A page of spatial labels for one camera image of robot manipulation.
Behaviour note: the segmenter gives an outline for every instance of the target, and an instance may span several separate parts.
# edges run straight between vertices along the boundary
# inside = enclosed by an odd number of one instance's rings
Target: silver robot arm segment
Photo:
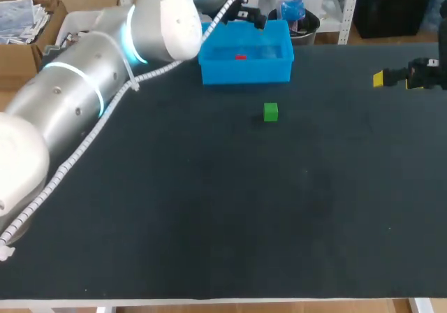
[[[198,9],[213,13],[226,1],[137,0],[105,9],[93,32],[21,88],[0,112],[0,233],[127,81],[123,55],[131,66],[194,58],[202,39]]]

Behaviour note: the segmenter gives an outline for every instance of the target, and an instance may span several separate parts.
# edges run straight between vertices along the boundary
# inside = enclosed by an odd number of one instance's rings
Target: white coiled cable
[[[227,0],[227,2],[223,5],[222,9],[216,15],[216,17],[211,22],[207,31],[203,34],[202,43],[206,41],[206,39],[210,36],[210,34],[214,31],[218,23],[221,21],[222,17],[228,11],[230,6],[235,3],[237,0]],[[159,68],[158,70],[145,73],[135,77],[137,82],[142,82],[151,78],[154,78],[158,75],[162,75],[173,68],[179,66],[182,61],[174,61],[173,63]],[[109,120],[113,111],[117,107],[118,103],[121,101],[122,97],[125,95],[127,90],[131,88],[132,82],[129,80],[126,82],[123,87],[115,94],[113,100],[110,102],[108,108],[105,110],[103,116],[96,123],[95,127],[90,131],[87,137],[82,141],[79,147],[74,151],[74,153],[63,162],[60,167],[58,167],[57,172],[54,174],[53,178],[48,182],[47,186],[42,190],[42,192],[20,213],[20,215],[11,223],[11,225],[3,232],[0,236],[0,261],[5,261],[9,256],[11,256],[14,252],[14,248],[7,247],[9,240],[17,233],[21,226],[25,223],[26,220],[30,218],[30,216],[37,211],[37,209],[43,204],[43,202],[48,198],[48,196],[56,189],[56,187],[63,180],[67,172],[72,169],[72,167],[76,164],[79,158],[84,154],[84,152],[88,149],[88,147],[92,144],[94,139],[101,132],[105,123]]]

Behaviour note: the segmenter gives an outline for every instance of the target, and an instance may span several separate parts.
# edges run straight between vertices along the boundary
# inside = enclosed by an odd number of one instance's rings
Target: black table surface
[[[129,92],[0,298],[447,297],[447,93],[372,88],[416,57],[437,46],[301,47],[288,84],[193,61]]]

